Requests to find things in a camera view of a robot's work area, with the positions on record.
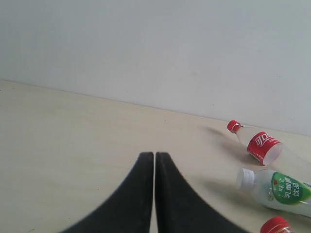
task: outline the clear plastic bottle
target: clear plastic bottle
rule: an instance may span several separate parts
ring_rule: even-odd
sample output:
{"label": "clear plastic bottle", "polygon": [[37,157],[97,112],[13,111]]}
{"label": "clear plastic bottle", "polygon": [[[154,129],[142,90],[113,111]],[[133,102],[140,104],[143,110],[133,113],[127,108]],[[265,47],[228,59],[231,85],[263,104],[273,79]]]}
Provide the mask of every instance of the clear plastic bottle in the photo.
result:
{"label": "clear plastic bottle", "polygon": [[311,217],[311,184],[273,170],[255,173],[243,168],[236,185],[267,208]]}
{"label": "clear plastic bottle", "polygon": [[237,135],[240,143],[262,165],[271,166],[298,179],[311,180],[311,163],[266,132],[254,127],[244,127],[236,120],[230,121],[227,128]]}
{"label": "clear plastic bottle", "polygon": [[263,224],[260,233],[294,233],[294,231],[284,218],[277,216]]}

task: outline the wooden table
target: wooden table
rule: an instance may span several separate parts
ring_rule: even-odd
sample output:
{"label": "wooden table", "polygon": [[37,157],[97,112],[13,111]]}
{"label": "wooden table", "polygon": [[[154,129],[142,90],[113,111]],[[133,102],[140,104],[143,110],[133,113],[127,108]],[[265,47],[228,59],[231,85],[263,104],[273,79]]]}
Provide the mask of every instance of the wooden table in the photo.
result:
{"label": "wooden table", "polygon": [[[249,232],[258,233],[276,215],[296,232],[310,232],[309,218],[266,209],[235,189],[240,168],[261,167],[226,125],[0,81],[0,232],[65,229],[109,197],[141,151],[168,151],[194,190]],[[268,132],[311,160],[310,137]],[[151,232],[156,232],[154,213]]]}

